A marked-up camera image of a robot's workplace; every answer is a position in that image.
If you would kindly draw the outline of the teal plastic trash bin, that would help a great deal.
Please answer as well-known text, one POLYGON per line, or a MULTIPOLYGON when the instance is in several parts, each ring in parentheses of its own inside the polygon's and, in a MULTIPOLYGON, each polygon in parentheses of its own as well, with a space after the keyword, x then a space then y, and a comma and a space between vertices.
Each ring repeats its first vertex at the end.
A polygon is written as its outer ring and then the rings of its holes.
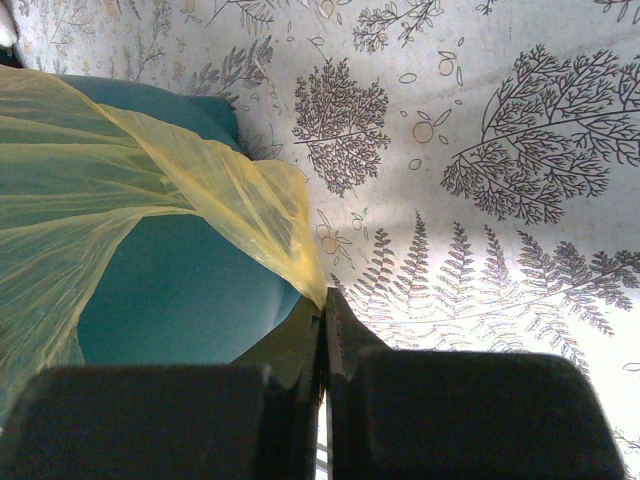
POLYGON ((204 219, 149 216, 118 245, 78 338, 89 365, 228 363, 299 298, 204 219))

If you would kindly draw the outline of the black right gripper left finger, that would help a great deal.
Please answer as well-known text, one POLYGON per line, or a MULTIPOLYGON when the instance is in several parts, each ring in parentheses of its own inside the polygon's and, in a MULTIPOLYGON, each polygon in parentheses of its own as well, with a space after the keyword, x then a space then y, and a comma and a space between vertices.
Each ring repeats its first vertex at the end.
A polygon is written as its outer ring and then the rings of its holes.
POLYGON ((5 479, 312 479, 321 315, 309 300, 228 365, 60 367, 1 438, 5 479))

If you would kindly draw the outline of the yellow plastic trash bag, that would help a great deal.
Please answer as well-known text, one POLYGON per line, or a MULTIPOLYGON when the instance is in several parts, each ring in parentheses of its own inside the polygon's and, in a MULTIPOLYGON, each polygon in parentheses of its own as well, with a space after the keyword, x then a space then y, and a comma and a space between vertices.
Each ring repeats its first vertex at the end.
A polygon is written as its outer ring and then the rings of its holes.
POLYGON ((42 370, 83 362, 77 326, 146 217, 194 215, 323 307, 302 172, 191 128, 1 70, 1 411, 42 370))

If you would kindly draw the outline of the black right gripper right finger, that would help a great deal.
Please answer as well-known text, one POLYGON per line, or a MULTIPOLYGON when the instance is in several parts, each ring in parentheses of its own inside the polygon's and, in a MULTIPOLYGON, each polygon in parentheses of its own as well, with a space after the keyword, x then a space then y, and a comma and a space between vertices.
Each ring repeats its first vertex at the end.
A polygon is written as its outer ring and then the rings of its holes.
POLYGON ((333 479, 621 479, 596 394, 570 362, 531 353, 394 350, 330 289, 333 479))

